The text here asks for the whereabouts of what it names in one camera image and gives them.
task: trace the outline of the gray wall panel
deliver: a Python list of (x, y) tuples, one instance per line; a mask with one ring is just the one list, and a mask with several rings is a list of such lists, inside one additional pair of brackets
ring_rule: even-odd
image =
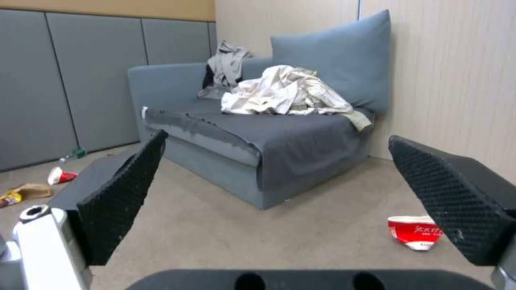
[(208, 60), (206, 22), (143, 19), (142, 24), (150, 65)]
[(208, 22), (208, 31), (209, 31), (209, 46), (211, 47), (212, 55), (215, 55), (217, 52), (217, 23)]
[(138, 140), (127, 70), (146, 65), (139, 19), (48, 13), (79, 144)]
[(77, 147), (43, 13), (0, 10), (0, 124), (0, 170)]

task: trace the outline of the clothing pile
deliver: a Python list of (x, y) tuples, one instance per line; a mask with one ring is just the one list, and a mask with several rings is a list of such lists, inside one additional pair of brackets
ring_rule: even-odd
[(198, 97), (221, 99), (225, 92), (231, 91), (242, 81), (242, 62), (248, 57), (251, 57), (251, 53), (247, 49), (222, 41), (217, 53), (208, 60)]
[(323, 83), (316, 72), (273, 66), (261, 78), (242, 81), (221, 100), (221, 111), (229, 114), (343, 115), (358, 131), (371, 122)]

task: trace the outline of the trash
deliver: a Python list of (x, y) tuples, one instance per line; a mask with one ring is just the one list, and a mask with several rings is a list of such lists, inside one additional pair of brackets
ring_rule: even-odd
[(11, 188), (0, 196), (0, 207), (20, 203), (26, 199), (44, 198), (52, 196), (52, 189), (46, 184), (26, 183)]
[(61, 157), (59, 159), (59, 163), (64, 164), (70, 160), (73, 159), (79, 159), (86, 155), (86, 151), (82, 148), (75, 149), (74, 151), (70, 152), (70, 154), (66, 155), (65, 157)]
[(414, 251), (428, 251), (443, 235), (429, 216), (395, 216), (388, 218), (391, 234)]
[(74, 180), (77, 177), (77, 173), (71, 171), (63, 171), (61, 167), (54, 167), (49, 174), (47, 179), (49, 185), (55, 185), (63, 182)]

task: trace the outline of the carpet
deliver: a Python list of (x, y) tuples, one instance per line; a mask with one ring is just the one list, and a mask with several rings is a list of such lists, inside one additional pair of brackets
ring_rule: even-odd
[[(92, 160), (124, 148), (96, 152), (66, 164), (81, 171)], [(0, 191), (44, 183), (56, 163), (0, 173)], [(63, 185), (55, 186), (58, 192)], [(0, 208), (0, 233), (10, 239), (26, 207)], [(236, 198), (162, 159), (133, 228), (105, 267), (92, 267), (91, 289), (123, 289), (157, 271), (174, 268), (425, 268), (445, 269), (490, 283), (492, 267), (475, 267), (443, 237), (429, 252), (394, 240), (387, 217), (424, 209), (390, 161), (369, 158), (267, 211)]]

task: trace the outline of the beige wall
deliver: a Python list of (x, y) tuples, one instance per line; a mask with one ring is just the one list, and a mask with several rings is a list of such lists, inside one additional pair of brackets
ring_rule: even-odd
[[(358, 1), (216, 0), (218, 39), (270, 55), (270, 35), (353, 21)], [(398, 134), (472, 156), (516, 183), (516, 1), (361, 0), (388, 8), (393, 104), (376, 122), (371, 154), (390, 158)]]
[(0, 9), (215, 21), (215, 0), (0, 0)]
[(350, 22), (358, 0), (215, 0), (217, 39), (271, 54), (272, 35), (303, 34)]
[(472, 156), (516, 184), (516, 1), (362, 0), (361, 16), (389, 8), (395, 38), (391, 134)]

